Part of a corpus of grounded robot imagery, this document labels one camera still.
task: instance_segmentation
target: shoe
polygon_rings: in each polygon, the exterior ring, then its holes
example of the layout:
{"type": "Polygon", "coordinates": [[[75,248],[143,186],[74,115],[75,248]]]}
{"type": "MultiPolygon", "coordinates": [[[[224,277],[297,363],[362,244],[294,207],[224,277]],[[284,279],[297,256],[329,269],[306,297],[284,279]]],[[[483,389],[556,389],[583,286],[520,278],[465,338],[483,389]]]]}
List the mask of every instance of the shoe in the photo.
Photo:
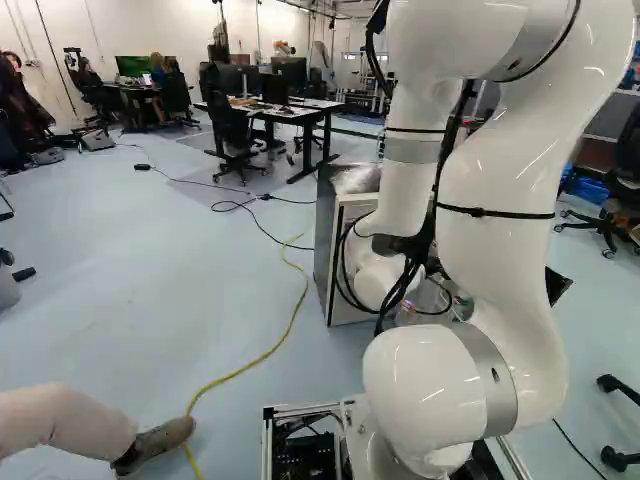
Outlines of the shoe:
{"type": "Polygon", "coordinates": [[[153,430],[139,433],[132,449],[113,462],[111,468],[117,478],[130,479],[133,473],[152,458],[183,445],[195,428],[196,422],[192,417],[179,417],[153,430]]]}

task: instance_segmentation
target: wall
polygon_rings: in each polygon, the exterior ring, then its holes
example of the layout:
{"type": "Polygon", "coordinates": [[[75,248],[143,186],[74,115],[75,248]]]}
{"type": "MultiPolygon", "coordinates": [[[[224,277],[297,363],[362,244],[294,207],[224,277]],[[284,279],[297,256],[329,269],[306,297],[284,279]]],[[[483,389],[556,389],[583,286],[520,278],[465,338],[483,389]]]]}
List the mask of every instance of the wall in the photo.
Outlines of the wall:
{"type": "MultiPolygon", "coordinates": [[[[56,64],[44,35],[34,0],[6,0],[0,3],[0,48],[15,50],[23,59],[38,59],[41,69],[24,69],[27,87],[63,125],[77,122],[58,75],[56,64]],[[18,34],[9,11],[18,24],[18,34]],[[31,49],[28,36],[34,48],[31,49]]],[[[220,9],[210,0],[40,0],[42,14],[54,51],[58,56],[73,104],[81,118],[90,112],[88,105],[67,77],[64,47],[80,47],[103,79],[114,78],[116,55],[148,55],[159,51],[176,55],[190,85],[197,85],[198,64],[207,60],[207,44],[214,27],[220,22],[220,9]],[[94,37],[88,11],[93,18],[94,37]]],[[[254,58],[258,48],[255,0],[225,2],[231,53],[249,53],[254,58]]],[[[287,40],[307,51],[308,15],[294,7],[262,0],[259,6],[260,45],[263,58],[273,53],[273,42],[287,40]]],[[[199,90],[192,91],[193,101],[200,99],[199,90]]]]}
{"type": "MultiPolygon", "coordinates": [[[[360,47],[365,44],[366,20],[344,20],[336,22],[335,31],[335,55],[334,68],[336,70],[336,80],[338,85],[343,88],[358,88],[359,76],[353,72],[361,70],[361,58],[355,60],[346,60],[343,54],[346,52],[359,52],[360,47]]],[[[374,45],[376,53],[387,52],[387,37],[385,32],[381,35],[374,36],[374,45]]],[[[369,69],[366,56],[362,57],[364,68],[369,69]]],[[[387,62],[380,62],[380,66],[384,72],[389,68],[387,62]]]]}

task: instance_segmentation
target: table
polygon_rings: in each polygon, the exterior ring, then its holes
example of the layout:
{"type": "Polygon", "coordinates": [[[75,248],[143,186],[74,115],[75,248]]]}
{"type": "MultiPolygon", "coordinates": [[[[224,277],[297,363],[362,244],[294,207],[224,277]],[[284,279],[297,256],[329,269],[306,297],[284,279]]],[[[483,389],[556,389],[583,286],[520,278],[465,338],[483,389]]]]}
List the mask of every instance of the table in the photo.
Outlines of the table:
{"type": "MultiPolygon", "coordinates": [[[[234,110],[243,111],[250,114],[253,118],[263,120],[267,132],[267,148],[271,149],[277,146],[274,135],[274,124],[281,123],[285,125],[296,125],[303,127],[302,134],[302,171],[293,175],[287,180],[288,184],[296,183],[307,175],[315,172],[325,163],[332,162],[340,155],[331,155],[331,114],[337,111],[343,105],[340,102],[331,102],[328,100],[306,99],[304,101],[291,99],[289,108],[292,114],[285,113],[281,110],[281,105],[267,104],[270,108],[264,110],[255,110],[246,105],[231,105],[234,110]],[[311,145],[313,140],[314,126],[324,120],[324,142],[322,146],[322,160],[315,165],[311,162],[311,145]]],[[[205,102],[195,103],[194,107],[199,110],[207,111],[205,102]]]]}
{"type": "Polygon", "coordinates": [[[147,85],[121,85],[116,82],[104,82],[104,87],[120,92],[125,113],[131,124],[131,126],[125,128],[124,131],[148,131],[147,122],[142,110],[142,103],[144,103],[147,98],[158,95],[159,91],[147,85]]]}

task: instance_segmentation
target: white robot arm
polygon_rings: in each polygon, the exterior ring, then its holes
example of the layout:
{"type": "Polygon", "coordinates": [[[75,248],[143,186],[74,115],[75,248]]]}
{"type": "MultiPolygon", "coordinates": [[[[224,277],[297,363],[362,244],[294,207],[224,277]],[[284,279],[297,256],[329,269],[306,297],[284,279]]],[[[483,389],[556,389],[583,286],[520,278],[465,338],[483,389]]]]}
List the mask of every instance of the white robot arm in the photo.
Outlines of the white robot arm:
{"type": "Polygon", "coordinates": [[[507,82],[438,189],[439,257],[474,297],[472,319],[389,330],[364,357],[367,399],[395,455],[442,478],[468,442],[547,421],[564,402],[544,275],[552,214],[572,149],[629,65],[635,14],[629,0],[391,0],[387,30],[399,83],[379,207],[346,239],[354,290],[373,310],[405,261],[376,255],[370,235],[422,227],[462,80],[507,82]]]}

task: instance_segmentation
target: person sitting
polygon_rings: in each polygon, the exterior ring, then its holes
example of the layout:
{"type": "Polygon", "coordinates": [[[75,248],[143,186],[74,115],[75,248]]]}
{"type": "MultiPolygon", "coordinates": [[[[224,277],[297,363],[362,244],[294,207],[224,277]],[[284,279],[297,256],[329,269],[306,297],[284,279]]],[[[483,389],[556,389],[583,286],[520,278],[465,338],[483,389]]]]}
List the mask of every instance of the person sitting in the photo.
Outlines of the person sitting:
{"type": "Polygon", "coordinates": [[[48,128],[55,120],[27,92],[21,67],[18,55],[0,53],[0,110],[4,111],[5,128],[20,153],[24,168],[28,153],[41,152],[50,146],[48,128]]]}
{"type": "Polygon", "coordinates": [[[94,108],[98,110],[98,115],[107,122],[109,120],[121,121],[125,117],[125,115],[122,114],[124,105],[119,93],[115,90],[105,88],[100,75],[93,69],[87,57],[80,57],[78,59],[76,76],[81,91],[87,94],[87,98],[85,99],[83,97],[83,100],[92,103],[94,108]]]}
{"type": "MultiPolygon", "coordinates": [[[[153,82],[153,87],[158,90],[162,90],[164,87],[164,81],[167,75],[167,71],[165,70],[165,59],[164,56],[159,52],[153,52],[150,55],[151,58],[151,81],[153,82]]],[[[160,125],[164,125],[167,123],[166,115],[164,113],[164,107],[162,105],[162,99],[160,95],[154,95],[151,98],[151,104],[153,105],[153,109],[158,116],[158,120],[160,121],[160,125]]]]}

